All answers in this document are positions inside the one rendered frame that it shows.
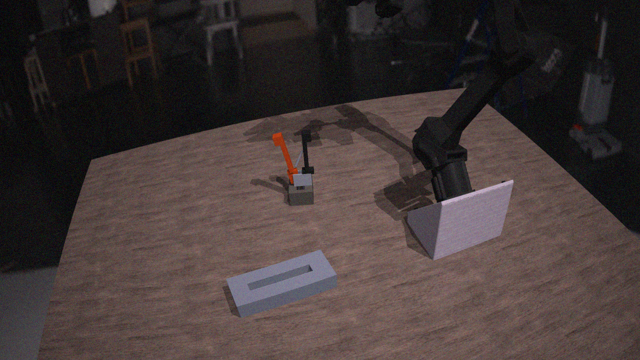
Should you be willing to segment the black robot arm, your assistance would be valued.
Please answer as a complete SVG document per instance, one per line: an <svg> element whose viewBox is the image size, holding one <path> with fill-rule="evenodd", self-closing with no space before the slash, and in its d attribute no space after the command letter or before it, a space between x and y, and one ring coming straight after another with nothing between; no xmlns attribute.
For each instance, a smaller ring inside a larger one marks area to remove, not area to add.
<svg viewBox="0 0 640 360"><path fill-rule="evenodd" d="M535 63L537 44L519 0L487 0L494 4L498 37L486 66L442 117L428 116L414 130L413 152L426 171L431 169L436 202L475 192L467 172L467 149L458 145L474 117L512 77ZM375 13L392 18L403 10L404 0L377 0Z"/></svg>

